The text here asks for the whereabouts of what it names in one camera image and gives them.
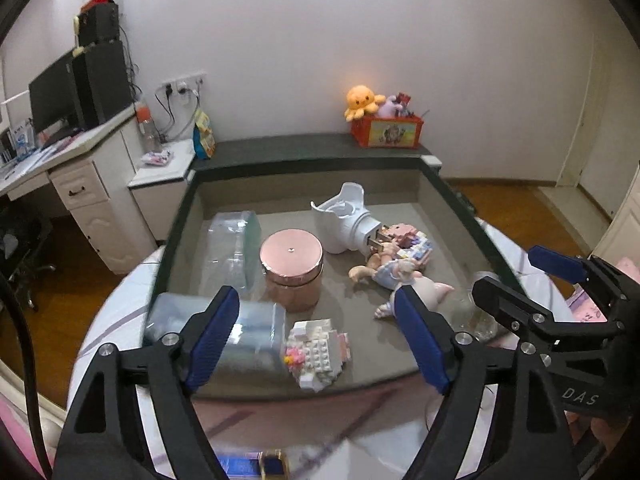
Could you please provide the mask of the pink pig figurine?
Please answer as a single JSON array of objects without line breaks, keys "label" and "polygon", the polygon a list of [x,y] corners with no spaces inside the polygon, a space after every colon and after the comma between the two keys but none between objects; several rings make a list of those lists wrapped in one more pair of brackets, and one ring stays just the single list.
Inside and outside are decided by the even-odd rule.
[{"label": "pink pig figurine", "polygon": [[430,278],[418,273],[411,280],[399,283],[395,287],[390,294],[390,299],[387,300],[385,304],[378,306],[374,311],[375,318],[380,320],[381,318],[391,318],[395,315],[396,292],[404,286],[410,287],[427,310],[432,312],[436,312],[450,292],[454,291],[451,285],[434,282]]}]

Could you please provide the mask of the colorful block doll toy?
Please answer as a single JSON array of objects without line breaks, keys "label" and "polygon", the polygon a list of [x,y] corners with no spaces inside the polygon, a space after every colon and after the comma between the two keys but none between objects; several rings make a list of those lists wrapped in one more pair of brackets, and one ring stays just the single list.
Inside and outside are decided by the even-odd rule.
[{"label": "colorful block doll toy", "polygon": [[369,280],[389,290],[420,278],[434,249],[431,239],[407,223],[383,226],[369,240],[370,255],[361,266],[353,266],[348,277],[359,283]]}]

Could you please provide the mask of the pink white block toy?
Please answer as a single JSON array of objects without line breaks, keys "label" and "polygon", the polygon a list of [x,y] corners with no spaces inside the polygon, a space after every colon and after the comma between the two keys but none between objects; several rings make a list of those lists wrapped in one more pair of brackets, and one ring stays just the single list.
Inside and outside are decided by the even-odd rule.
[{"label": "pink white block toy", "polygon": [[329,318],[296,322],[288,333],[283,362],[303,390],[329,387],[349,361],[348,333],[336,330]]}]

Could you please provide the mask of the blue small tube box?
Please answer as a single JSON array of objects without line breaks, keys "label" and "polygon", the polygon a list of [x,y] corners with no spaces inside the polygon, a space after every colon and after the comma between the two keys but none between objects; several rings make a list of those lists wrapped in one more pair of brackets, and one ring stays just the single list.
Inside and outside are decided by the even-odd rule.
[{"label": "blue small tube box", "polygon": [[285,480],[290,478],[288,459],[278,450],[220,454],[218,460],[229,479]]}]

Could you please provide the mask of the white heart plug nightlight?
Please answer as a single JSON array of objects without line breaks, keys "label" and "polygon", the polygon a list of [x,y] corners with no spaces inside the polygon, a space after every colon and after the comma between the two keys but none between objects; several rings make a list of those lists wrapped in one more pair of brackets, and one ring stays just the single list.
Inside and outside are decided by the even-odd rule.
[{"label": "white heart plug nightlight", "polygon": [[310,206],[317,237],[326,252],[370,255],[370,241],[378,236],[382,222],[366,207],[364,188],[359,183],[345,182],[337,195],[320,205],[311,202]]}]

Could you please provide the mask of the rose gold metal jar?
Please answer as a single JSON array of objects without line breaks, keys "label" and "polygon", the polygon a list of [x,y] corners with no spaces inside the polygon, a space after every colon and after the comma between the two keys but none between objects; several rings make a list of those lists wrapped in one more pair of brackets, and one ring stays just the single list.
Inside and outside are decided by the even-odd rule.
[{"label": "rose gold metal jar", "polygon": [[313,309],[321,294],[323,258],[320,240],[311,232],[286,229],[268,236],[259,260],[269,298],[288,312]]}]

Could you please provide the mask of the clear plastic container box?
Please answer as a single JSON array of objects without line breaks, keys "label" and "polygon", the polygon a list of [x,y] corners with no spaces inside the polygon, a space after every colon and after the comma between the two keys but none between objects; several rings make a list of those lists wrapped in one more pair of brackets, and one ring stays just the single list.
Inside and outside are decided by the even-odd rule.
[{"label": "clear plastic container box", "polygon": [[213,297],[221,286],[248,296],[259,268],[262,229],[254,211],[218,212],[206,230],[198,293]]}]

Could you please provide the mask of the white bottle green base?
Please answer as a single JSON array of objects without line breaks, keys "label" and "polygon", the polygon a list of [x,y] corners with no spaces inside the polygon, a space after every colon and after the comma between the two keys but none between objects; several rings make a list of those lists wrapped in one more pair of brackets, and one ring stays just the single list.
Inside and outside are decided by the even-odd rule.
[{"label": "white bottle green base", "polygon": [[[166,333],[178,333],[189,318],[205,310],[210,299],[163,292],[146,321],[144,338],[156,341]],[[214,376],[244,382],[278,382],[288,377],[282,359],[286,339],[286,312],[280,304],[240,300],[228,342]]]}]

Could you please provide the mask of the pink bedding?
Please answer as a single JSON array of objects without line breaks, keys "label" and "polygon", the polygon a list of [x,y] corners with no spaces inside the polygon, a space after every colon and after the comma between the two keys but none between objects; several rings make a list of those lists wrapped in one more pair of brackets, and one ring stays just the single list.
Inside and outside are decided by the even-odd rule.
[{"label": "pink bedding", "polygon": [[37,479],[42,479],[42,470],[32,444],[28,422],[24,419],[23,413],[11,401],[6,400],[4,396],[1,397],[1,421],[9,431],[9,435],[17,448],[26,458],[27,463],[35,469]]}]

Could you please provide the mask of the white door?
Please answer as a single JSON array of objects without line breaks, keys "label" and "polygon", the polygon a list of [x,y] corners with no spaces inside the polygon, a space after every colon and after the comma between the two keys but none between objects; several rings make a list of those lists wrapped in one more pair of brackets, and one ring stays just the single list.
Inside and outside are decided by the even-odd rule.
[{"label": "white door", "polygon": [[594,35],[582,109],[556,186],[577,186],[599,136],[612,74],[608,43]]}]

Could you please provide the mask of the orange cap bottle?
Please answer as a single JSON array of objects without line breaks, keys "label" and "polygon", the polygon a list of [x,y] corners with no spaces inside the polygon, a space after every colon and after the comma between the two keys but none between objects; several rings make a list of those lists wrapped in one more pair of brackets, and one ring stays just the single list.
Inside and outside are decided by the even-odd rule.
[{"label": "orange cap bottle", "polygon": [[136,103],[136,118],[142,136],[143,151],[145,153],[159,153],[162,150],[160,137],[153,122],[151,111],[143,101]]}]

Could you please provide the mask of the snack bag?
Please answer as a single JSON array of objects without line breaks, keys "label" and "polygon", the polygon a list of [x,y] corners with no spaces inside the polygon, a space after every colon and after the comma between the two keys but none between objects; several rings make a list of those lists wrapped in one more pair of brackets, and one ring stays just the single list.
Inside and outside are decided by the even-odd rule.
[{"label": "snack bag", "polygon": [[199,107],[195,112],[192,133],[194,153],[197,159],[211,159],[216,150],[216,141],[209,116]]}]

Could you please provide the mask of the black computer monitor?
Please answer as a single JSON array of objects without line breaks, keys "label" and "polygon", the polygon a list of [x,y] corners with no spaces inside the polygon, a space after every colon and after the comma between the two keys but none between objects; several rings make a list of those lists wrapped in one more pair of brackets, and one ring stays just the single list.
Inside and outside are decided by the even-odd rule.
[{"label": "black computer monitor", "polygon": [[28,86],[32,124],[40,133],[56,122],[79,129],[74,103],[74,80],[70,71],[73,53],[68,51],[50,64]]}]

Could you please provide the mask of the black speaker box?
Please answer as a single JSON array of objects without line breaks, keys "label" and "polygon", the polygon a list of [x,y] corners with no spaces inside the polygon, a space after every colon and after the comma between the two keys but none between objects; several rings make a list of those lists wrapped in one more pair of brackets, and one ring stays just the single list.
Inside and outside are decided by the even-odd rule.
[{"label": "black speaker box", "polygon": [[81,47],[119,40],[118,5],[114,2],[97,3],[77,15],[76,36]]}]

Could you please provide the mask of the wall power strip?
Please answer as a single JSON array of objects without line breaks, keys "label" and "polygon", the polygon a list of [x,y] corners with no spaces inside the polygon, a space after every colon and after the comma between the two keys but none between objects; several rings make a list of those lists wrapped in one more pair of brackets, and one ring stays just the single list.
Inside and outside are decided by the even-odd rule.
[{"label": "wall power strip", "polygon": [[206,72],[197,72],[176,78],[165,79],[158,84],[158,90],[160,90],[160,92],[164,92],[167,87],[170,87],[173,92],[180,92],[181,90],[186,89],[200,92],[204,87],[206,77]]}]

